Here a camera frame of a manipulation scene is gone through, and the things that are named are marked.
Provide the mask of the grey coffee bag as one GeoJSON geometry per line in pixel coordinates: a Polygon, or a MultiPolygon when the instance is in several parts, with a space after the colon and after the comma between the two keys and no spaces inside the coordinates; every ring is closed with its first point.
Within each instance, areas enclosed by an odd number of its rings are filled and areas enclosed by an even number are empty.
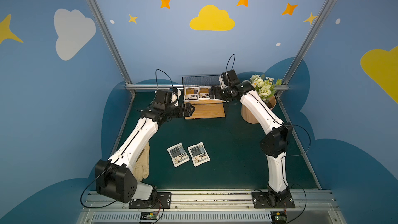
{"type": "Polygon", "coordinates": [[[185,151],[182,143],[178,143],[168,148],[167,151],[172,159],[172,163],[175,168],[190,160],[190,157],[185,151]]]}
{"type": "Polygon", "coordinates": [[[206,162],[210,161],[210,157],[202,142],[188,147],[188,152],[192,158],[193,165],[198,167],[206,162]]]}

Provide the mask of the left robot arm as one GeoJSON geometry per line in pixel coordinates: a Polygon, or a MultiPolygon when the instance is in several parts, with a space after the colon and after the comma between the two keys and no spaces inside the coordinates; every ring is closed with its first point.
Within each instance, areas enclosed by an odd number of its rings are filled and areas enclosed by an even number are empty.
{"type": "Polygon", "coordinates": [[[159,127],[169,119],[189,117],[195,108],[179,104],[181,91],[175,87],[158,90],[149,107],[142,110],[135,129],[108,160],[95,166],[95,187],[100,195],[129,203],[131,200],[156,203],[154,186],[139,182],[133,169],[145,146],[159,127]]]}

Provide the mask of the orange coffee bag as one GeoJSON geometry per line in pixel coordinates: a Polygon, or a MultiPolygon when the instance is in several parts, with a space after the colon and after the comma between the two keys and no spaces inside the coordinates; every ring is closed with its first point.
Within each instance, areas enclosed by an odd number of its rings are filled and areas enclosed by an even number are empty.
{"type": "Polygon", "coordinates": [[[185,87],[184,88],[184,101],[198,101],[199,100],[199,87],[185,87]]]}
{"type": "Polygon", "coordinates": [[[204,101],[204,100],[210,100],[210,89],[211,87],[199,87],[199,100],[204,101]]]}

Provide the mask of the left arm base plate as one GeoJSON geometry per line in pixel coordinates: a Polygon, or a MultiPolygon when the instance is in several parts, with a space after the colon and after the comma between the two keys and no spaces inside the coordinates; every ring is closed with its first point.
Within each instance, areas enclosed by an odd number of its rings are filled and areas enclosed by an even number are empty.
{"type": "Polygon", "coordinates": [[[162,205],[161,209],[170,209],[172,200],[171,192],[157,192],[149,200],[132,199],[129,209],[155,209],[162,205]]]}

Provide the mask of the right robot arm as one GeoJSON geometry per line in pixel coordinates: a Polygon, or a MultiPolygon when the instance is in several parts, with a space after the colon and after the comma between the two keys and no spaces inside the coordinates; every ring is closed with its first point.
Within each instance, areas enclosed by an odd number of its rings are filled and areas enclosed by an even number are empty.
{"type": "Polygon", "coordinates": [[[223,72],[219,81],[220,86],[210,88],[210,99],[239,100],[264,130],[265,138],[261,140],[260,148],[265,153],[268,164],[267,200],[269,205],[276,206],[290,197],[286,176],[286,153],[287,137],[292,132],[292,125],[279,119],[250,82],[241,82],[238,79],[235,70],[223,72]]]}

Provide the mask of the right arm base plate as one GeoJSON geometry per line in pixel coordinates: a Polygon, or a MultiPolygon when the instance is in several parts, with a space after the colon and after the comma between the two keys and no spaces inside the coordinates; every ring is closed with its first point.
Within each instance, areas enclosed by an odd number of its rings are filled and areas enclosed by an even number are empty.
{"type": "Polygon", "coordinates": [[[295,203],[290,192],[273,194],[272,192],[254,191],[251,196],[254,208],[295,208],[295,203]]]}

